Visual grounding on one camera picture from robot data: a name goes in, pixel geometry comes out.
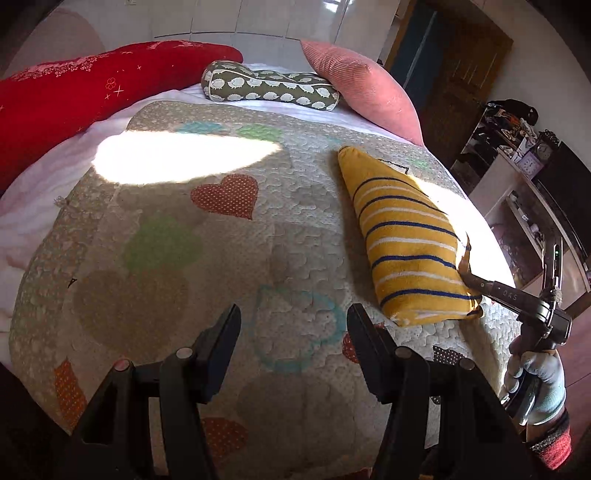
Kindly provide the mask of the white gloved right hand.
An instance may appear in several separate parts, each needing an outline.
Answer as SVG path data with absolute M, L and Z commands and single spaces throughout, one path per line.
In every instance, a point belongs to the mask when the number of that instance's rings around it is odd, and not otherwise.
M 525 348 L 522 336 L 509 347 L 511 356 L 507 363 L 502 393 L 515 394 L 524 374 L 539 381 L 534 405 L 527 416 L 527 426 L 540 426 L 557 418 L 566 403 L 564 368 L 557 350 L 534 352 Z

